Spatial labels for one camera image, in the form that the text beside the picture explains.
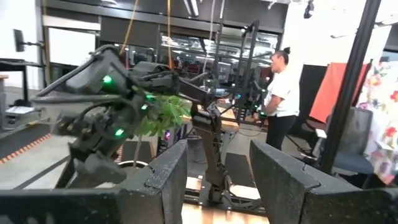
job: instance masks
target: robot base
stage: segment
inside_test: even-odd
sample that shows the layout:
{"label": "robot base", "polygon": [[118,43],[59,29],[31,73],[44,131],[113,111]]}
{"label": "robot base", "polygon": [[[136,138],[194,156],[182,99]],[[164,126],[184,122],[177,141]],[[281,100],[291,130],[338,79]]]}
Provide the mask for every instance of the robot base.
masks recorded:
{"label": "robot base", "polygon": [[185,189],[184,203],[266,217],[260,199],[237,197],[225,191],[222,203],[211,203],[208,200],[210,188],[210,183],[202,179],[200,190]]}

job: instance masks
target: floor mat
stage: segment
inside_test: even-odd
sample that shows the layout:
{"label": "floor mat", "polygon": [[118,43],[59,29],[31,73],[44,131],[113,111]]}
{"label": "floor mat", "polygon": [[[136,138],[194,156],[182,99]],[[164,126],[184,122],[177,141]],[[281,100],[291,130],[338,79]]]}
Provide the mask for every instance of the floor mat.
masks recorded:
{"label": "floor mat", "polygon": [[36,142],[48,134],[50,130],[50,125],[35,124],[0,139],[0,159]]}
{"label": "floor mat", "polygon": [[252,175],[246,156],[235,153],[227,153],[225,159],[225,168],[228,171],[233,184],[246,187],[255,187],[252,181]]}
{"label": "floor mat", "polygon": [[[137,149],[136,141],[126,141],[123,144],[122,161],[134,160],[134,153]],[[139,150],[138,160],[146,163],[152,161],[151,146],[149,141],[142,141]]]}

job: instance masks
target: black pants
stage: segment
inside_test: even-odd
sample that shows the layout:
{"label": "black pants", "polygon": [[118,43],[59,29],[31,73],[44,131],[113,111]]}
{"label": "black pants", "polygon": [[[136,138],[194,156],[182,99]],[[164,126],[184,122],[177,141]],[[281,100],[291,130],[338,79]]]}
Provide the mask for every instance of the black pants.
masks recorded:
{"label": "black pants", "polygon": [[286,134],[296,121],[296,115],[292,116],[269,116],[266,143],[276,149],[282,150],[282,142]]}

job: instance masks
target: green leaves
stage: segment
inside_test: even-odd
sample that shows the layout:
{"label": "green leaves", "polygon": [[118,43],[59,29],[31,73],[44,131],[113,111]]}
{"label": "green leaves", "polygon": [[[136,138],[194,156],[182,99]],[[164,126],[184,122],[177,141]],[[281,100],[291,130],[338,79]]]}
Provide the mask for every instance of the green leaves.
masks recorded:
{"label": "green leaves", "polygon": [[190,105],[177,96],[150,96],[159,107],[157,120],[145,117],[134,132],[135,135],[159,136],[164,138],[167,130],[183,124],[182,116],[190,115]]}

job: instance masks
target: floral fabric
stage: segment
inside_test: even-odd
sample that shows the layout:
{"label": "floral fabric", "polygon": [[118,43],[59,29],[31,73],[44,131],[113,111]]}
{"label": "floral fabric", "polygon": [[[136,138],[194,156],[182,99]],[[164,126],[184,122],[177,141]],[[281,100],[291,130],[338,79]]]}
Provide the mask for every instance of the floral fabric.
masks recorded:
{"label": "floral fabric", "polygon": [[373,112],[365,154],[386,184],[398,174],[398,62],[373,65],[357,107]]}

